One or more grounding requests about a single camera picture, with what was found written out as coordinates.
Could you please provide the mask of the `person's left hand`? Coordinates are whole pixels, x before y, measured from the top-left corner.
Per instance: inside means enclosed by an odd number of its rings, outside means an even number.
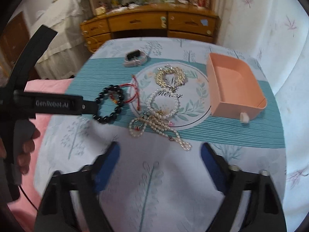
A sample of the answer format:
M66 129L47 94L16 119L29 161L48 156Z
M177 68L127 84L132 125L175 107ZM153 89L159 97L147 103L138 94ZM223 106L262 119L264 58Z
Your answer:
M26 175L29 172L31 154L35 150L34 140L39 138L40 135L41 135L40 131L35 127L35 130L31 138L25 141L22 145L22 151L17 158L18 167L22 175Z

